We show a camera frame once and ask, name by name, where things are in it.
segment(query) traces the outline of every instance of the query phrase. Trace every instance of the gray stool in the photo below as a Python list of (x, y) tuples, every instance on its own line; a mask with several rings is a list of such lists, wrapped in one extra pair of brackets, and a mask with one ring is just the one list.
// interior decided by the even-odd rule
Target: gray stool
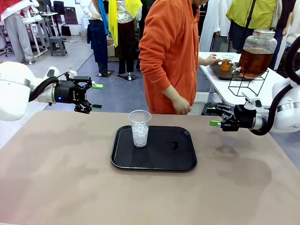
[(50, 44), (51, 56), (54, 56), (54, 54), (56, 53), (60, 53), (61, 56), (66, 55), (67, 50), (62, 37), (59, 36), (49, 37), (49, 44)]

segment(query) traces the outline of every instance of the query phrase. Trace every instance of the person in orange hoodie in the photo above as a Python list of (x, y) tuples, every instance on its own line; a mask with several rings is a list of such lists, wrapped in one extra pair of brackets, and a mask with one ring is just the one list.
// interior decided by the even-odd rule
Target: person in orange hoodie
[(198, 57), (199, 6), (208, 0), (156, 0), (140, 41), (141, 71), (150, 113), (187, 114), (197, 88), (198, 64), (221, 61)]

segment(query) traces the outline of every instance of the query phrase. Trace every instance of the small glass cup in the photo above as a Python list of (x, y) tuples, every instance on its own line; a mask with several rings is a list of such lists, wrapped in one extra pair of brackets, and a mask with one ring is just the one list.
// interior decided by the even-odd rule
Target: small glass cup
[(232, 60), (233, 60), (233, 56), (223, 55), (221, 70), (222, 71), (229, 71), (229, 69), (231, 67)]
[(145, 110), (135, 110), (129, 114), (135, 147), (142, 148), (147, 145), (149, 121), (151, 118), (152, 115)]

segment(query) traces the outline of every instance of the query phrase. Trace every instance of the ice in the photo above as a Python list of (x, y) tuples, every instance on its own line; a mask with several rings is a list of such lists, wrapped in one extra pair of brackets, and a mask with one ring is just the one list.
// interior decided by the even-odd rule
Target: ice
[(133, 141), (136, 147), (145, 147), (148, 138), (148, 126), (146, 123), (132, 123)]

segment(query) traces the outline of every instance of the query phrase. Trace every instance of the gray pants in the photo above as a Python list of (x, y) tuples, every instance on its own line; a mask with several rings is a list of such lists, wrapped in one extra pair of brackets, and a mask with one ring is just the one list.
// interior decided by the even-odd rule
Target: gray pants
[(4, 20), (5, 28), (18, 62), (32, 61), (33, 53), (21, 15), (12, 14)]
[[(213, 51), (214, 52), (220, 52), (220, 53), (226, 53), (228, 51), (228, 45), (229, 42), (227, 41), (227, 37), (225, 36), (215, 36), (215, 41), (214, 41), (214, 47)], [(235, 50), (232, 47), (232, 44), (229, 46), (229, 53), (234, 53)]]

